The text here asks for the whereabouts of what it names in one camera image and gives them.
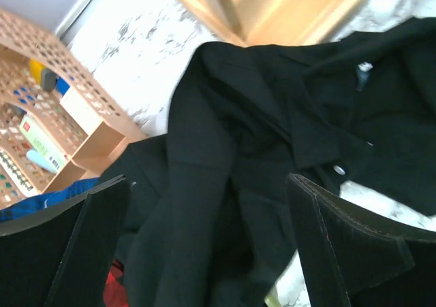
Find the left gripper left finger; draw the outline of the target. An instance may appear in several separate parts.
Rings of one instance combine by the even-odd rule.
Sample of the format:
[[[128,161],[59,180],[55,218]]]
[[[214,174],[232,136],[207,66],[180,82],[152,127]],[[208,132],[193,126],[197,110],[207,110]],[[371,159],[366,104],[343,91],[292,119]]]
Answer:
[[[130,183],[117,176],[1,224],[2,306],[102,306]]]

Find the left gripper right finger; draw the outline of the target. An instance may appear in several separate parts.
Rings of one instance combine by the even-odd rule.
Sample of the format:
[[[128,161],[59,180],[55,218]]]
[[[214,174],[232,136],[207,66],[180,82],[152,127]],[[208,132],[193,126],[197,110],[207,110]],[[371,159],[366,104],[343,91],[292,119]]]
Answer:
[[[286,187],[312,306],[434,306],[435,232],[348,202],[305,177]]]

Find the blue plaid shirt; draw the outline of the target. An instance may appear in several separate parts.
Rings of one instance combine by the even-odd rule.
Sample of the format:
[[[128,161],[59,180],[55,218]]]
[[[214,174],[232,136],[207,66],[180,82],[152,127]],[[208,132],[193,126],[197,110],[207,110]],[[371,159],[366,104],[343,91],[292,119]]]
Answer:
[[[49,208],[92,189],[97,183],[98,178],[78,180],[61,191],[28,197],[2,209],[0,221],[4,223]]]

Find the red black plaid shirt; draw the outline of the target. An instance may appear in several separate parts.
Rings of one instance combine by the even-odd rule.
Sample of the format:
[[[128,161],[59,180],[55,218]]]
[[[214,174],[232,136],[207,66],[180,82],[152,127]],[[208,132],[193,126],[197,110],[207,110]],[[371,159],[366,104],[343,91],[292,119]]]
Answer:
[[[114,260],[110,266],[110,271],[106,279],[106,285],[103,292],[103,304],[105,307],[128,307],[127,294],[123,285],[124,267],[118,261]]]

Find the olive green laundry basket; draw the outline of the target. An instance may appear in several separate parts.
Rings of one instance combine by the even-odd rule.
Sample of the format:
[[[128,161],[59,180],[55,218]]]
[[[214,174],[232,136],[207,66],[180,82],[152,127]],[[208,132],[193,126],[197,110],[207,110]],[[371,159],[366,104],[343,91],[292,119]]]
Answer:
[[[273,286],[271,288],[271,290],[265,297],[264,302],[267,307],[281,307],[276,286]]]

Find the white green box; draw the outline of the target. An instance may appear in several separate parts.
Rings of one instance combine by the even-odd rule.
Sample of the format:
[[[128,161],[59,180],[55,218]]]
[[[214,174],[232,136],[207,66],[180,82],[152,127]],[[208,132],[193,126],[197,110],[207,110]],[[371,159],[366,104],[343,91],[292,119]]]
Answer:
[[[41,154],[49,165],[49,170],[59,173],[67,163],[67,155],[56,145],[55,141],[43,130],[38,122],[30,115],[25,114],[19,126],[32,147]]]

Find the pink plastic file organizer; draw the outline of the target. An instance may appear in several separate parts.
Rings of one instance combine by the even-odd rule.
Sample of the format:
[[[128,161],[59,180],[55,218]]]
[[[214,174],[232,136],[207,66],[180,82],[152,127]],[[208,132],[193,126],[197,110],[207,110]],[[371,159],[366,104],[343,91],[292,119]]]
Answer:
[[[91,135],[60,103],[63,95],[47,92],[29,73],[33,59],[64,79],[97,112],[101,123]],[[67,155],[59,173],[32,163],[32,148],[19,126],[32,116]],[[1,12],[1,207],[28,196],[58,191],[100,175],[128,144],[145,133],[116,104],[92,75],[52,33],[7,11]]]

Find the yellow grey blue item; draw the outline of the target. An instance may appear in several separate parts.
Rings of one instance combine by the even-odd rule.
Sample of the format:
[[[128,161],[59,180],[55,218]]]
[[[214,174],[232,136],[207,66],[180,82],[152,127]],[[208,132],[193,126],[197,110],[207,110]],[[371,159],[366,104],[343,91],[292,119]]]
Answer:
[[[29,60],[29,73],[44,91],[57,91],[61,95],[65,95],[70,88],[64,79],[36,60]]]

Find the wooden clothes rack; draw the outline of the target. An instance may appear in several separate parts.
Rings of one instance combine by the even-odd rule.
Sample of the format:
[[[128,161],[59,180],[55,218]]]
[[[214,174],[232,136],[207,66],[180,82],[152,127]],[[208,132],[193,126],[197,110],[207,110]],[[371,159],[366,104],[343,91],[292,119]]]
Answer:
[[[179,0],[223,41],[238,46],[318,44],[366,0]]]

